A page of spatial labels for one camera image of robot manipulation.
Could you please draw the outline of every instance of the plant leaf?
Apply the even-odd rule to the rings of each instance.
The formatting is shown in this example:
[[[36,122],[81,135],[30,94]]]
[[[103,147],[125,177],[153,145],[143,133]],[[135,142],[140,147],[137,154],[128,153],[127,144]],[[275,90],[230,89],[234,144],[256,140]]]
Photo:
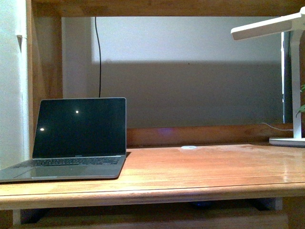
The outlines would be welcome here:
[[[303,112],[305,112],[305,105],[303,105],[303,106],[301,106],[301,107],[299,108],[299,110],[298,110],[297,113],[296,113],[296,117],[297,117],[297,115],[298,115],[299,113],[303,113]]]

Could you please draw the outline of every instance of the white wall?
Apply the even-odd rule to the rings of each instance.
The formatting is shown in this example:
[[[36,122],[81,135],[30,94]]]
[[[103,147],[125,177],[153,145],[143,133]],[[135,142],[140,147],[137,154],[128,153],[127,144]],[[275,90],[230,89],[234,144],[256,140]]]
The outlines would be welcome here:
[[[28,152],[25,0],[0,1],[0,168],[23,161]]]
[[[280,35],[230,35],[266,19],[98,18],[102,97],[127,98],[130,128],[281,122]],[[97,97],[98,85],[94,18],[65,18],[64,97]]]

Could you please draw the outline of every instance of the lamp base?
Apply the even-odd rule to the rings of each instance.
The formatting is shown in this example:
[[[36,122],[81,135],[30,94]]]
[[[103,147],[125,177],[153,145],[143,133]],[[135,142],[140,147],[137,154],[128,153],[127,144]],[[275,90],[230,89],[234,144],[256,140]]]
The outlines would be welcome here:
[[[269,143],[274,146],[305,147],[305,138],[270,138]]]

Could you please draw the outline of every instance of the laptop screen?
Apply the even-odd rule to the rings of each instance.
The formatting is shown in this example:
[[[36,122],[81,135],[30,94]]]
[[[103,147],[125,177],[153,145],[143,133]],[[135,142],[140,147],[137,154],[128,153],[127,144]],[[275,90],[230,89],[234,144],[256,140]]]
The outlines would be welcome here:
[[[33,158],[125,153],[125,98],[41,101]]]

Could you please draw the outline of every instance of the wooden panel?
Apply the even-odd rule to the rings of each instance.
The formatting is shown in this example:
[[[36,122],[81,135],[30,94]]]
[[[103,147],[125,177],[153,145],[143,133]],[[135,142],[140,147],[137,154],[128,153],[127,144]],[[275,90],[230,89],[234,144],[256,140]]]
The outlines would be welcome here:
[[[268,144],[129,149],[118,179],[1,184],[0,209],[305,196],[305,150]]]
[[[13,226],[13,211],[0,211],[0,229],[7,229]]]
[[[62,98],[61,17],[36,17],[27,1],[30,132],[34,136],[41,99]]]
[[[274,125],[292,129],[291,124]],[[270,137],[292,137],[292,131],[279,131],[261,125],[198,126],[175,128],[128,129],[127,145],[180,146],[189,144],[224,144],[241,142],[267,142]]]
[[[259,212],[245,201],[217,201],[206,209],[189,203],[52,209],[37,224],[17,228],[132,228],[132,229],[286,229],[282,212]]]
[[[305,196],[283,198],[283,210],[288,214],[290,229],[305,229]]]
[[[284,16],[304,0],[34,0],[43,16]]]

